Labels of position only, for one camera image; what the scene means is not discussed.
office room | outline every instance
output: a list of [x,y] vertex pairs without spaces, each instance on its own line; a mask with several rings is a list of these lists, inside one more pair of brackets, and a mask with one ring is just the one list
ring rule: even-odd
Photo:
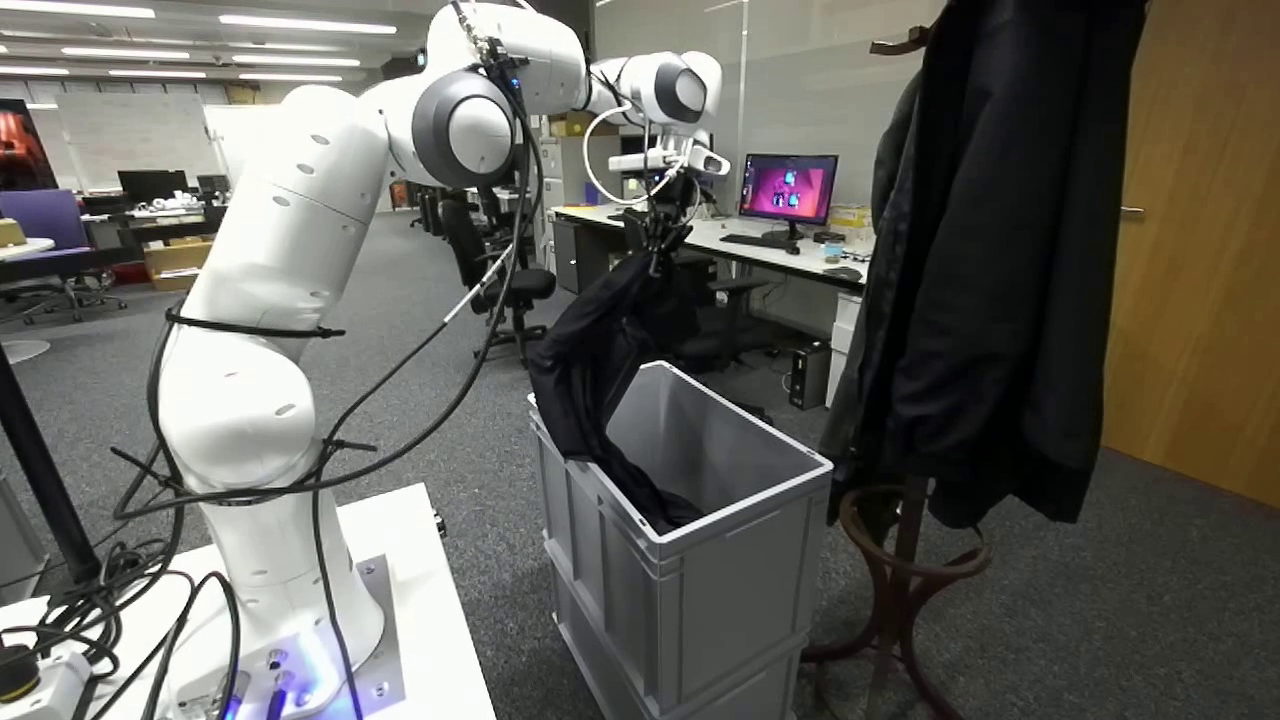
[[1267,0],[0,0],[0,720],[1276,714]]

computer monitor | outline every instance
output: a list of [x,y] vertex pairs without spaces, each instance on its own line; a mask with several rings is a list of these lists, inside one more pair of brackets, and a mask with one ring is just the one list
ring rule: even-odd
[[227,195],[231,180],[227,174],[194,174],[199,195]]
[[23,98],[0,98],[0,187],[54,187]]
[[118,192],[128,195],[128,203],[149,203],[154,195],[171,195],[192,187],[186,170],[180,168],[137,168],[137,170],[116,170],[118,174]]
[[786,218],[796,245],[799,222],[828,222],[835,192],[835,154],[743,154],[739,214]]

black garment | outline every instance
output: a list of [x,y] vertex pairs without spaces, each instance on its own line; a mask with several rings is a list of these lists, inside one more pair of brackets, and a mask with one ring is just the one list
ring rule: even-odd
[[1075,519],[1100,449],[1142,0],[952,0],[874,158],[874,256],[822,453]]
[[652,198],[652,211],[627,211],[627,245],[636,248],[580,298],[562,306],[557,328],[525,358],[536,408],[558,457],[597,460],[602,476],[654,526],[679,526],[696,515],[679,494],[664,494],[610,439],[609,418],[645,358],[664,356],[688,324],[688,306],[672,303],[672,252],[683,245],[688,180],[676,198]]

coat stand base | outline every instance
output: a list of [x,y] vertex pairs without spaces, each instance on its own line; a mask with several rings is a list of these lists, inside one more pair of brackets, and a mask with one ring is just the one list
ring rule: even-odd
[[[869,533],[869,523],[860,519],[864,505],[887,505],[891,509],[887,526],[896,526],[896,533],[879,533],[885,541],[874,541]],[[917,563],[922,505],[929,505],[929,481],[891,485],[891,486],[864,486],[864,491],[842,494],[838,526],[854,545],[854,551],[864,554],[873,584],[874,584],[873,588],[874,599],[873,599],[873,620],[864,625],[860,635],[835,638],[835,642],[814,642],[805,651],[805,663],[814,668],[821,707],[828,705],[822,701],[822,668],[835,658],[874,651],[873,694],[885,688],[887,668],[899,663],[909,670],[909,678],[917,684],[921,701],[940,720],[961,720],[961,713],[949,705],[949,694],[921,668],[917,614],[933,596],[940,596],[957,578],[985,573],[990,554],[985,545],[977,545],[940,567]]]

cardboard box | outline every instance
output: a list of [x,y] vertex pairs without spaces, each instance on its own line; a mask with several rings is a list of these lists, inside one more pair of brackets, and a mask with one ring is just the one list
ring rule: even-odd
[[199,275],[205,259],[206,259],[206,239],[199,237],[183,237],[183,239],[166,239],[164,248],[149,248],[149,273],[150,282],[159,293],[183,293],[192,286],[192,278]]
[[27,245],[23,228],[0,214],[0,248],[19,248],[19,245]]

